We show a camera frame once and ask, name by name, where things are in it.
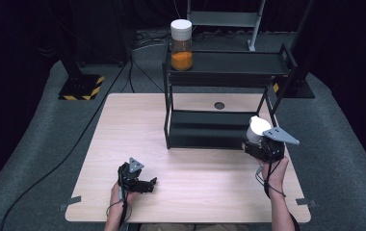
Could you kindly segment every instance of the dark background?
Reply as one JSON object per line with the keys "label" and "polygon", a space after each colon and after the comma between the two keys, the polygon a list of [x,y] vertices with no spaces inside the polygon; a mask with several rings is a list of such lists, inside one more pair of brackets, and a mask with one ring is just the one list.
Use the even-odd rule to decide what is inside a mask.
{"label": "dark background", "polygon": [[[129,5],[125,7],[132,13],[130,23],[136,29],[167,27],[178,18],[170,0],[126,2]],[[260,32],[296,32],[308,2],[267,0]],[[42,3],[40,0],[24,0],[20,4],[0,1],[0,170],[26,131],[49,70],[59,60]],[[73,15],[77,12],[71,7],[71,1],[50,0],[48,3],[55,18],[76,35]],[[186,3],[176,0],[182,18],[186,15]],[[202,10],[204,3],[194,1],[193,9]],[[255,12],[257,9],[258,1],[249,0],[230,1],[228,6],[222,1],[210,0],[205,8],[233,12]],[[92,27],[104,25],[105,21]],[[196,30],[199,33],[215,29]],[[63,27],[62,33],[68,49],[75,53],[76,38]],[[315,1],[294,55],[301,68],[328,85],[366,150],[366,1]]]}

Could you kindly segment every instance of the light wood tabletop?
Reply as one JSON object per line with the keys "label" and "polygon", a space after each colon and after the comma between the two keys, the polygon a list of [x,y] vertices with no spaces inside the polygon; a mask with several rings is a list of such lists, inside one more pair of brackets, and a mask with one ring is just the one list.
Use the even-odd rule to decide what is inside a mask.
{"label": "light wood tabletop", "polygon": [[[223,102],[223,110],[230,112],[256,109],[260,98],[260,94],[173,95],[175,109],[213,111],[216,102]],[[81,202],[69,205],[65,218],[105,221],[118,168],[133,157],[144,164],[140,180],[157,177],[158,182],[153,192],[134,200],[128,222],[271,222],[270,199],[255,179],[257,162],[242,150],[167,149],[165,116],[162,93],[108,96],[72,194],[81,196]],[[271,122],[266,105],[260,117]],[[284,191],[297,221],[310,221],[307,206],[296,201],[304,196],[291,158]]]}

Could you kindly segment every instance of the gray carpet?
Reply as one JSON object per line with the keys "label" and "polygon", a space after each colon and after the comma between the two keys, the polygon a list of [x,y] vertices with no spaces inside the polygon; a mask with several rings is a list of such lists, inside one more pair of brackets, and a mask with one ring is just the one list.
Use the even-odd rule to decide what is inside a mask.
{"label": "gray carpet", "polygon": [[[235,38],[206,38],[194,42],[194,49],[246,50],[248,37],[238,34]],[[256,47],[259,51],[275,51],[282,42],[290,45],[293,37],[261,35]],[[154,45],[133,52],[139,67],[160,87],[163,86],[161,51],[162,46]],[[82,68],[84,73],[106,77],[99,94],[92,101],[63,101],[57,98],[67,75],[61,63],[54,65],[33,121],[0,172],[0,222],[24,191],[65,161],[18,201],[4,230],[103,229],[103,223],[66,221],[65,212],[58,211],[58,206],[71,197],[99,119],[101,102],[107,92],[122,91],[129,66],[123,70],[114,65]],[[313,75],[308,75],[307,81],[316,97],[283,99],[276,114],[281,127],[301,141],[300,145],[288,148],[305,196],[319,204],[311,211],[312,220],[302,224],[301,230],[366,230],[366,152],[329,89]],[[135,92],[161,92],[136,65],[132,85]],[[130,86],[123,92],[131,92]],[[249,228],[271,230],[271,225],[251,224]]]}

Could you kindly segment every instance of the human hand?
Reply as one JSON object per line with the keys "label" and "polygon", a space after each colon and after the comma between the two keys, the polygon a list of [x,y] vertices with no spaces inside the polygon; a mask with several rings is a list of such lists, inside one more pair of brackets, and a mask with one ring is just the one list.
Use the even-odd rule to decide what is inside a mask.
{"label": "human hand", "polygon": [[[138,192],[128,192],[127,203],[131,204],[132,201],[139,195]],[[107,221],[105,224],[106,231],[117,231],[120,219],[122,217],[123,202],[119,198],[119,184],[116,182],[111,189],[111,200],[109,209],[107,211]]]}
{"label": "human hand", "polygon": [[[131,204],[132,201],[139,195],[138,192],[127,192],[127,193],[128,193],[128,196],[127,196],[127,201],[126,202],[128,204]],[[119,208],[120,208],[120,211],[122,212],[123,203],[121,203],[120,198],[119,198],[119,184],[118,184],[118,181],[112,186],[110,205],[113,205],[113,206],[111,206],[109,214],[111,214],[111,211],[113,210],[113,208],[114,208],[115,211],[119,210]]]}
{"label": "human hand", "polygon": [[[258,164],[263,165],[262,176],[264,180],[268,178],[269,163],[263,163],[261,160],[255,159]],[[283,192],[283,180],[285,176],[286,168],[288,167],[289,159],[284,157],[282,160],[272,163],[271,175],[269,178],[269,194],[274,191],[273,188],[279,192]]]}

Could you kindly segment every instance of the orange contents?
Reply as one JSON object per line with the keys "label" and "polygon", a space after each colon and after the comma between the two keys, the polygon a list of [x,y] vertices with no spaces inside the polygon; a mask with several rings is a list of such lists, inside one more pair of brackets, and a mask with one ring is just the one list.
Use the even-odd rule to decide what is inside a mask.
{"label": "orange contents", "polygon": [[182,51],[171,54],[171,66],[176,70],[187,70],[192,67],[192,52]]}

